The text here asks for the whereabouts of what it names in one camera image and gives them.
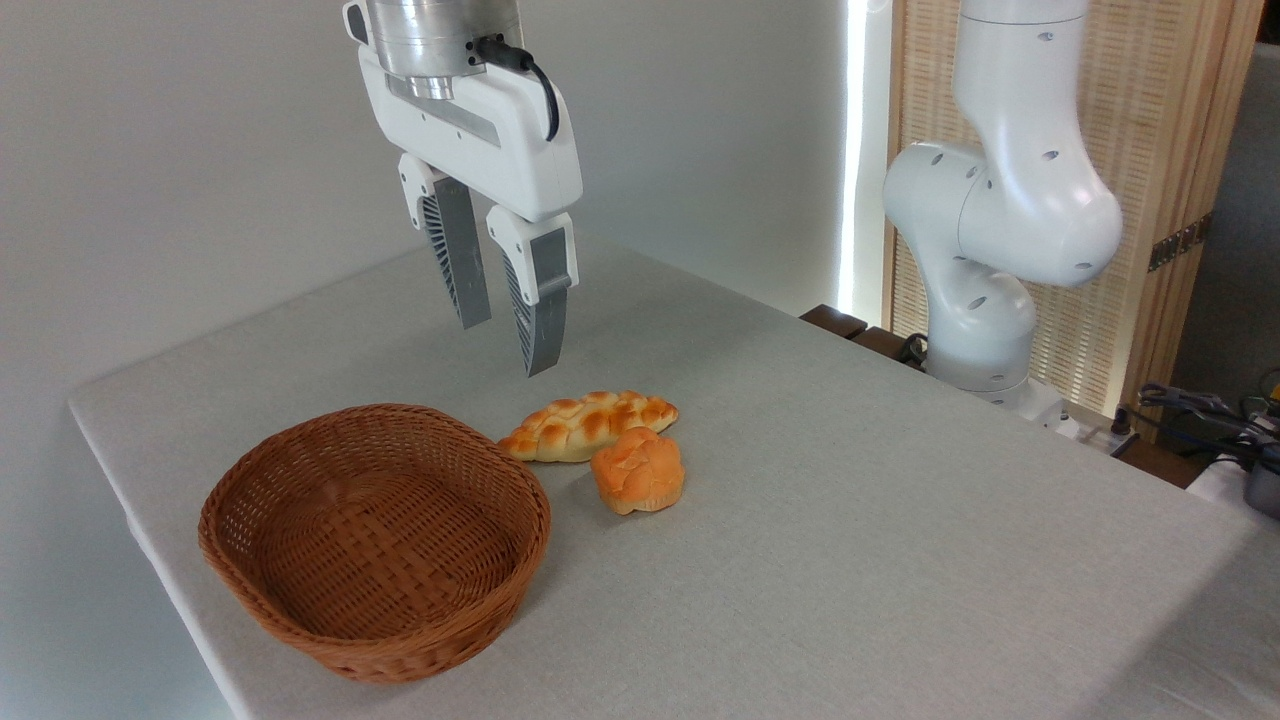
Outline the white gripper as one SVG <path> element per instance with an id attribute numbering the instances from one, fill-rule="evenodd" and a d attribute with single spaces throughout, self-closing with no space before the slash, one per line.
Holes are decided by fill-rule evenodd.
<path id="1" fill-rule="evenodd" d="M 410 222 L 428 237 L 461 325 L 492 318 L 472 188 L 503 206 L 486 228 L 503 252 L 526 374 L 554 366 L 579 284 L 562 211 L 581 199 L 582 177 L 563 99 L 524 58 L 517 5 L 347 3 L 343 17 L 376 122 L 404 151 Z"/>

